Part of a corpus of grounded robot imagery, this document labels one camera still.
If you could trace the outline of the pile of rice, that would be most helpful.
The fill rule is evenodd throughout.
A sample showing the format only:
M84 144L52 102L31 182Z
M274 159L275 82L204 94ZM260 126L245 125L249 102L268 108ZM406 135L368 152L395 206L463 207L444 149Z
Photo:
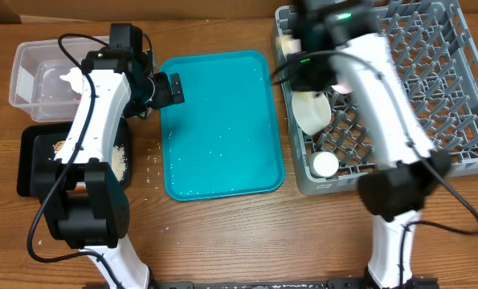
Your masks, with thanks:
M112 171L115 174L118 181L122 181L127 169L125 150L123 147L114 145L112 148Z

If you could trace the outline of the white napkin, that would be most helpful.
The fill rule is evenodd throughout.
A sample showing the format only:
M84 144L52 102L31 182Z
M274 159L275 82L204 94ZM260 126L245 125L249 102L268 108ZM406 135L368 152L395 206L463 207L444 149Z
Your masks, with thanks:
M73 67L66 75L59 77L62 81L68 82L70 89L77 94L83 93L84 76L78 67Z

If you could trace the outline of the brown food chunk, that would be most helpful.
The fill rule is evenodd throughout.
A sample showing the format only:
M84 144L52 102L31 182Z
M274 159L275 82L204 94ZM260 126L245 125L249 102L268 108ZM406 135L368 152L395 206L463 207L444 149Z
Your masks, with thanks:
M57 142L56 144L53 145L53 149L54 149L54 154L56 155L57 153L59 153L59 151L62 149L62 147L64 146L65 144L65 141L64 140L61 140L59 142Z

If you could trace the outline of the pink bowl with rice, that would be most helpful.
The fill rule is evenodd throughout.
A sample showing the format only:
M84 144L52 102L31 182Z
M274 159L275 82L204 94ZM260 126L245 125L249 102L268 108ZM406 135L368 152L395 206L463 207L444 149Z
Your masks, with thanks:
M277 44L280 46L284 56L302 52L300 40L294 39L291 35L279 36Z

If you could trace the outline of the white bowl with brown food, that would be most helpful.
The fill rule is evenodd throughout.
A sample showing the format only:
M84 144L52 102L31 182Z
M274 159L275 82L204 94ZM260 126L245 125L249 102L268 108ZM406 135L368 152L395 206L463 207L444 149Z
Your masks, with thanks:
M323 92L294 92L292 113L300 129L313 136L331 122L332 112Z

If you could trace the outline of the white mint cup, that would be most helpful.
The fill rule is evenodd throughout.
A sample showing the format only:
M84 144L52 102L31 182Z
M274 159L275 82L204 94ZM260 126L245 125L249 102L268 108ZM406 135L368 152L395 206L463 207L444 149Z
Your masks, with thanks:
M318 177L332 177L339 169L340 162L331 152L315 152L308 158L311 174Z

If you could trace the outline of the large white plate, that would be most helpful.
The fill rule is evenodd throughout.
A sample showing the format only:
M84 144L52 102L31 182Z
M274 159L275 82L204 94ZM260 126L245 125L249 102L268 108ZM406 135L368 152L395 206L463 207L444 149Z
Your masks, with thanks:
M331 88L342 95L347 95L353 91L353 89L347 83L337 83L331 86Z

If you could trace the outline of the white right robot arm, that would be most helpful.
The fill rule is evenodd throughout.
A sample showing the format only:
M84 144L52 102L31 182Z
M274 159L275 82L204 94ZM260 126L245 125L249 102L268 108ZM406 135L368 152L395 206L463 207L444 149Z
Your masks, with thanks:
M352 90L369 129L377 170L359 177L357 190L374 217L373 251L366 268L374 288L415 285L413 230L426 198L451 168L436 150L407 99L372 8L363 1L295 1L292 37L302 65L291 82L297 91L322 91L333 81Z

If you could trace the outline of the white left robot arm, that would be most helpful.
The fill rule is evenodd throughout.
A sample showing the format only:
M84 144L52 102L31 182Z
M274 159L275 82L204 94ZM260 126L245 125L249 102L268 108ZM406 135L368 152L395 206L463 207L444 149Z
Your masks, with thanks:
M109 41L74 64L81 100L62 148L32 170L40 207L27 234L27 252L40 263L86 256L110 288L153 288L156 281L128 236L129 200L112 171L123 118L181 104L179 74L155 72L149 36L131 23L113 23Z

